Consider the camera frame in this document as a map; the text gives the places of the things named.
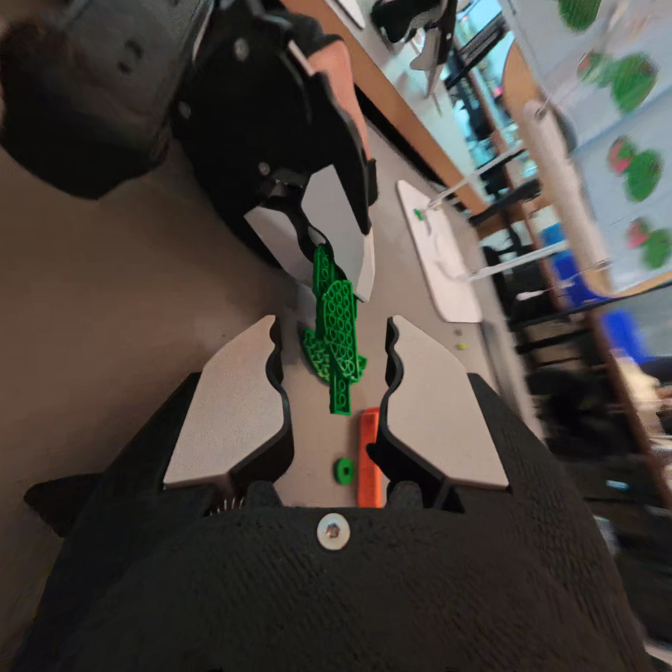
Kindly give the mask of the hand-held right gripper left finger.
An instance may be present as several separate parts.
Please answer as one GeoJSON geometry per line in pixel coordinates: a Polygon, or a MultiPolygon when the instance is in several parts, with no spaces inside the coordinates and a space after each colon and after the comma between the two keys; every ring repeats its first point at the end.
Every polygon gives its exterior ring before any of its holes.
{"type": "Polygon", "coordinates": [[[281,326],[267,315],[206,363],[163,477],[165,489],[247,491],[276,482],[294,459],[283,388],[281,326]]]}

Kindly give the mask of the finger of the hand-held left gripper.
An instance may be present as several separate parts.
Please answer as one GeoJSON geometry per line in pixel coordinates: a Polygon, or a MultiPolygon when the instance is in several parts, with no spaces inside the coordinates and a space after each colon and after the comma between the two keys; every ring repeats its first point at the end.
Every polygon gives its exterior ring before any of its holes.
{"type": "Polygon", "coordinates": [[[310,176],[301,208],[308,223],[328,243],[337,268],[351,282],[354,295],[369,302],[374,288],[374,233],[364,234],[333,165],[310,176]]]}
{"type": "Polygon", "coordinates": [[[298,200],[272,197],[245,220],[284,272],[312,286],[316,239],[298,200]]]}

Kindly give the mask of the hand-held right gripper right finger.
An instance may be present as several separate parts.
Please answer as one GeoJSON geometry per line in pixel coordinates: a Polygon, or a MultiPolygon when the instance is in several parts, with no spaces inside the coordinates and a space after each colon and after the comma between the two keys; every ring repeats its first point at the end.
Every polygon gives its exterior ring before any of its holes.
{"type": "Polygon", "coordinates": [[[507,491],[509,479],[469,375],[406,318],[388,318],[388,389],[380,403],[376,464],[390,483],[441,492],[453,485],[507,491]]]}

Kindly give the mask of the green lego plate assembly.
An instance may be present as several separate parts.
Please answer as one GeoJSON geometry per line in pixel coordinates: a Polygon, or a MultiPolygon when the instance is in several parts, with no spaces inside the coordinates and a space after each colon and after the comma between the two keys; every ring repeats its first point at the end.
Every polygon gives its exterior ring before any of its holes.
{"type": "Polygon", "coordinates": [[[351,415],[351,387],[365,373],[368,360],[357,347],[357,306],[352,283],[337,268],[328,245],[313,259],[315,328],[305,328],[302,348],[317,377],[329,386],[333,415],[351,415]]]}

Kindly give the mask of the orange lego brick separator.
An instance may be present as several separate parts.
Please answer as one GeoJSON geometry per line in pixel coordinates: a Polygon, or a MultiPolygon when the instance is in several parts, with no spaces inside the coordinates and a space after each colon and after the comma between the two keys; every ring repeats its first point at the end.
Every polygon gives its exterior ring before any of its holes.
{"type": "Polygon", "coordinates": [[[382,472],[368,454],[377,439],[380,409],[368,408],[358,420],[357,504],[360,508],[382,508],[382,472]]]}

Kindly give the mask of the lego instruction booklet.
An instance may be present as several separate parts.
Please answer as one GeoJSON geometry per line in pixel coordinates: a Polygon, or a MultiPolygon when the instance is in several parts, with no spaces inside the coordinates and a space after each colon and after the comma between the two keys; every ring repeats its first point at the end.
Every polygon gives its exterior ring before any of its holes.
{"type": "Polygon", "coordinates": [[[671,2],[605,1],[553,102],[569,131],[609,290],[671,271],[671,2]]]}

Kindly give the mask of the black and white gripper tool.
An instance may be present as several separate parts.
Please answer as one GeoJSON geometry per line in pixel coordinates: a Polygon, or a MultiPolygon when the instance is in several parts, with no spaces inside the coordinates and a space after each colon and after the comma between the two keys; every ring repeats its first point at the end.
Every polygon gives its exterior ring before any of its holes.
{"type": "Polygon", "coordinates": [[[371,10],[374,28],[391,49],[413,44],[420,35],[421,49],[409,67],[425,75],[426,98],[434,96],[448,61],[459,5],[459,1],[377,1],[371,10]]]}

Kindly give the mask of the blue storage bins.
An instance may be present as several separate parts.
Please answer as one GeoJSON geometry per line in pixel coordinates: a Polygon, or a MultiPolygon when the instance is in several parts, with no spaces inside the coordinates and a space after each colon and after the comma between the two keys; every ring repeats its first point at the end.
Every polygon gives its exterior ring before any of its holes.
{"type": "MultiPolygon", "coordinates": [[[[550,259],[559,281],[564,284],[565,296],[571,307],[578,308],[605,300],[588,289],[579,275],[574,256],[569,249],[556,253],[550,259]]],[[[612,348],[624,352],[638,365],[653,360],[653,355],[643,340],[640,327],[629,311],[623,308],[609,308],[601,316],[601,324],[612,348]]]]}

